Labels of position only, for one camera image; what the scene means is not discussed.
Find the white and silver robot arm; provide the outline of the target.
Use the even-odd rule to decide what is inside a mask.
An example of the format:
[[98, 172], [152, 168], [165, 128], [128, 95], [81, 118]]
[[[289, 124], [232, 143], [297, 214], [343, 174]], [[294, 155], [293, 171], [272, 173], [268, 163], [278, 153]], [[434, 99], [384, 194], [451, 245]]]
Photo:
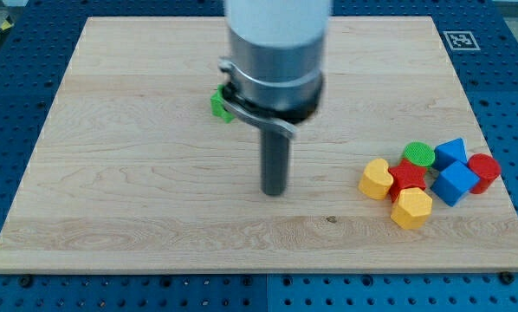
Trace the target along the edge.
[[223, 107], [287, 139], [316, 109], [331, 0], [226, 0], [230, 53]]

